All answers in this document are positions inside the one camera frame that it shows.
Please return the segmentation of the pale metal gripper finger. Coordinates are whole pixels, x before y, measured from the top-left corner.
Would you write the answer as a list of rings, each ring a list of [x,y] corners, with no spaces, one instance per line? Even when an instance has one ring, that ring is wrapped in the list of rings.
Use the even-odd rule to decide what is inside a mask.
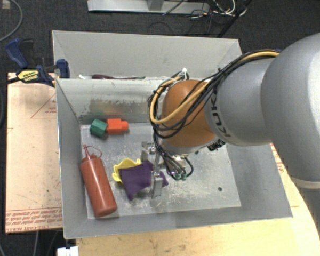
[[[160,171],[154,171],[151,173],[151,198],[156,198],[161,195],[163,186],[163,178]]]
[[[156,148],[153,142],[144,141],[141,144],[141,161],[142,162],[153,162],[156,156]]]

